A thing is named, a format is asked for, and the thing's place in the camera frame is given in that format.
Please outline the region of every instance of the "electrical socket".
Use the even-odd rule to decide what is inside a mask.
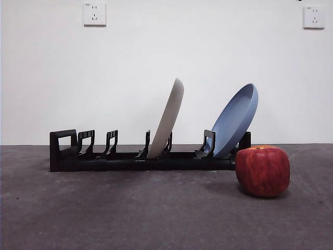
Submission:
[[[106,26],[106,3],[85,3],[83,5],[85,26]]]
[[[324,29],[325,11],[323,6],[305,6],[303,27],[305,29]]]

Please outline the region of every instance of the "black dish rack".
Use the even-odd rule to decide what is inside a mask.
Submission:
[[[246,132],[229,155],[223,159],[213,157],[215,132],[204,131],[203,145],[193,152],[172,152],[172,133],[163,153],[157,159],[146,159],[150,143],[150,130],[146,132],[146,143],[139,152],[117,152],[118,130],[107,132],[106,147],[103,152],[93,152],[95,130],[76,134],[76,130],[63,130],[50,133],[50,172],[73,171],[121,171],[121,170],[235,170],[235,156],[239,150],[251,147],[251,133]],[[61,150],[59,138],[71,137],[70,147]],[[91,138],[85,151],[82,140]],[[204,151],[207,138],[211,139],[211,149]]]

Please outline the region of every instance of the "red apple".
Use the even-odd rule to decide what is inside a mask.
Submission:
[[[246,192],[274,197],[287,189],[290,179],[286,152],[274,146],[256,146],[238,151],[236,175]]]

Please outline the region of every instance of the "plastic dish rack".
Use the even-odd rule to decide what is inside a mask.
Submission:
[[[172,133],[163,153],[157,159],[146,159],[150,143],[150,131],[146,132],[146,143],[139,152],[117,152],[118,130],[106,134],[106,147],[103,152],[93,152],[95,130],[80,132],[63,130],[50,133],[50,172],[72,171],[121,171],[121,170],[235,170],[236,153],[251,147],[251,133],[246,132],[227,156],[222,159],[213,157],[215,149],[215,132],[204,131],[203,145],[193,152],[172,152]],[[71,145],[60,150],[59,138],[71,137]],[[82,140],[91,138],[91,143],[85,151],[82,150]],[[204,151],[207,138],[212,147]]]

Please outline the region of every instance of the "plate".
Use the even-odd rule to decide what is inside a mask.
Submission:
[[[178,112],[182,104],[183,95],[184,86],[182,82],[176,78],[160,120],[160,124],[158,125],[154,136],[154,140],[149,147],[147,159],[155,159],[162,154],[172,132],[173,126],[175,125]]]
[[[215,158],[226,156],[240,141],[249,128],[258,106],[258,92],[250,83],[241,88],[224,108],[212,131],[216,133]],[[211,149],[207,139],[205,152]]]

